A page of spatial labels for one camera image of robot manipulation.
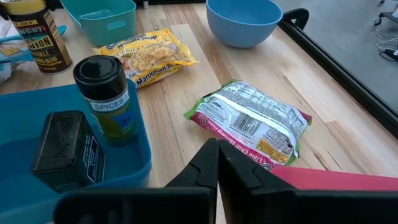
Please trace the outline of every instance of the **pink surface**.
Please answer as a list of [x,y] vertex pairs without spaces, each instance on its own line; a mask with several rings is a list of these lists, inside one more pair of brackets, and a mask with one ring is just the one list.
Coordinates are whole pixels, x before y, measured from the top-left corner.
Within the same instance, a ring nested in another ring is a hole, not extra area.
[[398,178],[349,174],[297,167],[275,167],[271,172],[301,190],[392,190]]

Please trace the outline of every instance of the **onion seasoning can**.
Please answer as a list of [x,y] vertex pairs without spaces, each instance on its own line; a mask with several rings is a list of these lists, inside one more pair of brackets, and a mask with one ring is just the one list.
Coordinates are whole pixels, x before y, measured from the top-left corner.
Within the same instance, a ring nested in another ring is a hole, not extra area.
[[88,57],[76,65],[73,77],[105,140],[114,146],[129,143],[136,135],[136,127],[119,59],[106,55]]
[[44,0],[1,0],[0,3],[41,72],[56,74],[71,67],[72,60]]

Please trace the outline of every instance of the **plastic wrapper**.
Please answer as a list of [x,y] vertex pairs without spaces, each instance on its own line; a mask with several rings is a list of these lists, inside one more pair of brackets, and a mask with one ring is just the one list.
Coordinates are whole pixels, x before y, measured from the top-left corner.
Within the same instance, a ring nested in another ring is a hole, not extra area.
[[187,46],[163,28],[94,49],[96,54],[117,57],[128,79],[143,87],[197,61]]
[[271,170],[299,156],[297,139],[312,117],[255,87],[231,81],[201,98],[184,114]]
[[12,71],[22,62],[33,62],[30,52],[17,47],[0,47],[0,83],[11,77]]

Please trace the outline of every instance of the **floor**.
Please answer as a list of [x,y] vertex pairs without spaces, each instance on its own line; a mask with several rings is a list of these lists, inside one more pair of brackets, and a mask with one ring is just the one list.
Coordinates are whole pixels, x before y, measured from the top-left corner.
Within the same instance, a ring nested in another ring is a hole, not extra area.
[[[390,1],[379,7],[379,0],[274,0],[284,12],[306,8],[310,19],[304,31],[332,57],[337,59],[361,82],[398,112],[398,63],[384,60],[378,54],[377,15],[391,8]],[[378,31],[397,34],[398,24],[384,18]]]

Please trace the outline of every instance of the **wooden table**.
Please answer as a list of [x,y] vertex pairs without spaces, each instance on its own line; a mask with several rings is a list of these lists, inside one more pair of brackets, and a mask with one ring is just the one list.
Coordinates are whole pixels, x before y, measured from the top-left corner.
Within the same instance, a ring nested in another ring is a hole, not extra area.
[[[93,55],[92,45],[64,10],[53,12],[74,64]],[[200,63],[138,90],[152,149],[151,186],[174,178],[213,135],[182,115],[201,96],[231,78],[244,80],[274,98],[313,116],[299,140],[301,158],[293,166],[398,177],[398,140],[337,84],[278,27],[261,45],[234,49],[211,33],[204,4],[151,6],[137,10],[137,33],[169,27]],[[1,21],[0,37],[15,34]],[[12,45],[23,46],[22,42]],[[24,63],[0,84],[0,94],[74,83],[72,69],[41,74]],[[219,203],[218,222],[225,222]]]

